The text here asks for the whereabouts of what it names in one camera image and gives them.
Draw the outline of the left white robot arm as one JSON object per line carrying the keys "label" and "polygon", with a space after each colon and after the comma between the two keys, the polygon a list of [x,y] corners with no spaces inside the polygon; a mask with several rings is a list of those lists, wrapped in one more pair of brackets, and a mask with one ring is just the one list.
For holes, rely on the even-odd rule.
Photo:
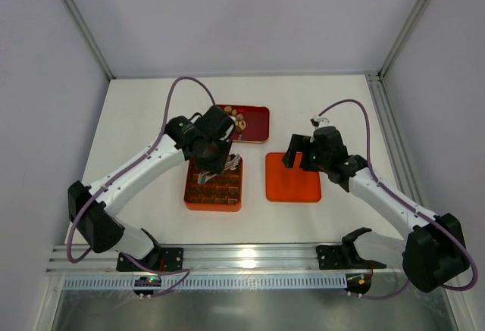
{"label": "left white robot arm", "polygon": [[71,221],[70,248],[79,233],[88,250],[97,254],[117,251],[140,270],[157,272],[163,249],[144,229],[136,229],[117,216],[128,202],[162,174],[185,161],[211,175],[228,170],[236,120],[217,105],[191,118],[174,117],[156,140],[122,168],[89,185],[76,181],[67,190]]}

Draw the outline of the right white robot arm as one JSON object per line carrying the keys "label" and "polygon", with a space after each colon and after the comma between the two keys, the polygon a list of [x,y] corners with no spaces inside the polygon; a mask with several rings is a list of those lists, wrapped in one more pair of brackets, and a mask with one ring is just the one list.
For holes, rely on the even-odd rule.
{"label": "right white robot arm", "polygon": [[297,154],[302,156],[300,168],[325,173],[332,183],[370,205],[403,238],[360,230],[351,242],[360,258],[403,270],[408,281],[425,293],[448,288],[451,279],[467,270],[471,281],[459,291],[476,285],[477,265],[466,249],[459,220],[452,214],[439,216],[388,186],[362,156],[349,155],[334,126],[320,127],[312,136],[292,135],[283,156],[285,167],[293,167]]}

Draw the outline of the orange box lid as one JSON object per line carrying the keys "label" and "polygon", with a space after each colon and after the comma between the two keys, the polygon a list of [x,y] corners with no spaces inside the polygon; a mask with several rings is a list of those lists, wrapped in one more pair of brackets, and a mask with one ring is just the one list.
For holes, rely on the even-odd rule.
{"label": "orange box lid", "polygon": [[320,174],[299,167],[297,153],[293,168],[284,166],[284,152],[270,152],[265,157],[265,193],[268,201],[317,203],[322,198]]}

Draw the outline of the orange compartment box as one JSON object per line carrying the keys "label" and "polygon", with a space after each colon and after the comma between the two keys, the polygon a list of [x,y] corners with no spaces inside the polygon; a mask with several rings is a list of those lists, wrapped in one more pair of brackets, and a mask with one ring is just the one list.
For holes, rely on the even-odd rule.
{"label": "orange compartment box", "polygon": [[183,201],[191,211],[237,212],[242,206],[243,159],[240,155],[230,155],[235,165],[222,174],[215,175],[203,184],[199,176],[203,172],[190,160],[186,175]]}

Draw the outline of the dark red metal tray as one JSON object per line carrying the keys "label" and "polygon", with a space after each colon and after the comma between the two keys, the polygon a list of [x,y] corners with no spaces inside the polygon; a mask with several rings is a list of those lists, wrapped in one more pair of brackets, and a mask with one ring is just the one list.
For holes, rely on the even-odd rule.
{"label": "dark red metal tray", "polygon": [[251,142],[263,143],[266,142],[270,135],[270,111],[265,106],[254,105],[225,105],[218,104],[219,108],[224,111],[226,106],[230,106],[232,111],[228,114],[233,117],[236,122],[237,117],[242,117],[246,121],[246,129],[242,131],[242,140],[238,140],[238,133],[236,130],[232,135],[234,142]]}

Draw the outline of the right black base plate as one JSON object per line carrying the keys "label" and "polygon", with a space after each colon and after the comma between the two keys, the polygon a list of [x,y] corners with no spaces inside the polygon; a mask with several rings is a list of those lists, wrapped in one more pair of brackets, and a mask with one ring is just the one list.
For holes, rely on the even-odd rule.
{"label": "right black base plate", "polygon": [[341,245],[318,245],[315,249],[320,270],[346,269]]}

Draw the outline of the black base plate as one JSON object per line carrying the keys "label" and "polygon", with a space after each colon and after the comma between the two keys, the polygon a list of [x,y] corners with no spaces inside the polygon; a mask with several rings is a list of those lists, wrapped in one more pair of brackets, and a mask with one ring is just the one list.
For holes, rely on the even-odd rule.
{"label": "black base plate", "polygon": [[139,268],[124,254],[119,254],[117,259],[116,271],[135,272],[142,271],[144,268],[161,272],[174,272],[183,267],[183,248],[155,247],[144,258],[136,259]]}
{"label": "black base plate", "polygon": [[318,245],[315,249],[320,270],[346,269],[341,245]]}

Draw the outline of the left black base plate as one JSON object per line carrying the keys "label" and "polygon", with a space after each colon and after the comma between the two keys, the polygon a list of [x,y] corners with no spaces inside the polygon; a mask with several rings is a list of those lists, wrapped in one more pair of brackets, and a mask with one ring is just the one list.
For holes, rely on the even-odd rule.
{"label": "left black base plate", "polygon": [[135,272],[142,271],[144,268],[161,272],[174,272],[183,267],[183,248],[155,247],[144,258],[136,259],[139,268],[124,254],[119,254],[117,259],[116,271]]}

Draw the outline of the aluminium mounting rail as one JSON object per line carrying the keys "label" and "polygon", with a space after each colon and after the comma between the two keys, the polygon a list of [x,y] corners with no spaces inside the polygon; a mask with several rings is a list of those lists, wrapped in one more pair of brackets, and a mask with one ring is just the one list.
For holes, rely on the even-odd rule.
{"label": "aluminium mounting rail", "polygon": [[[183,268],[191,270],[308,270],[319,271],[316,247],[318,243],[289,244],[207,244],[168,245],[183,248]],[[113,273],[118,253],[91,253],[81,262],[72,264],[64,246],[54,247],[46,268],[47,274]],[[378,272],[386,268],[376,261],[356,266],[346,265],[342,271]]]}

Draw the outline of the right aluminium frame post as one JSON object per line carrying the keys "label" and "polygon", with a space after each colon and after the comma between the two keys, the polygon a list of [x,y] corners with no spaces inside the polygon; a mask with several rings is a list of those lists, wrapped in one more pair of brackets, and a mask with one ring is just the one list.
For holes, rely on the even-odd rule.
{"label": "right aluminium frame post", "polygon": [[424,15],[431,0],[416,0],[411,10],[409,11],[404,24],[402,25],[396,39],[391,46],[386,58],[383,61],[382,67],[378,71],[378,77],[383,80],[389,73],[400,52],[404,49],[405,44],[414,32],[418,22]]}

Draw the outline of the aluminium frame post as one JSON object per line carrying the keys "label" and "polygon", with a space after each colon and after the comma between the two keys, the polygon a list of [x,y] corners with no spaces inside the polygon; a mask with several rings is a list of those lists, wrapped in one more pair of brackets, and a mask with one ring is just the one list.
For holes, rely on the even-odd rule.
{"label": "aluminium frame post", "polygon": [[411,10],[409,11],[404,24],[402,25],[396,39],[391,46],[386,58],[383,61],[382,67],[378,71],[378,77],[383,80],[389,73],[400,52],[404,49],[405,44],[414,32],[418,22],[424,15],[431,0],[416,0]]}
{"label": "aluminium frame post", "polygon": [[62,2],[66,7],[67,12],[71,16],[80,35],[82,36],[84,42],[86,43],[88,49],[96,60],[98,66],[103,71],[104,75],[109,81],[114,80],[115,75],[113,74],[111,68],[108,65],[108,62],[102,54],[102,51],[99,48],[99,45],[95,40],[91,29],[88,27],[80,9],[77,7],[77,3],[74,0],[62,0]]}

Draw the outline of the left aluminium frame post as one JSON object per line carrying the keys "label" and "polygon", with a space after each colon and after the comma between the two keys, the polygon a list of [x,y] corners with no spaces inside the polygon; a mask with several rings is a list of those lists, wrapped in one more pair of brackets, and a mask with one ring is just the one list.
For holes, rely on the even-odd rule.
{"label": "left aluminium frame post", "polygon": [[115,75],[113,74],[111,68],[108,65],[108,62],[102,54],[102,51],[99,48],[99,45],[95,40],[91,29],[88,27],[80,9],[77,7],[77,3],[74,0],[62,0],[62,2],[66,7],[67,12],[71,16],[80,35],[82,36],[84,42],[86,43],[88,49],[96,60],[98,66],[103,71],[104,75],[109,81],[114,80]]}

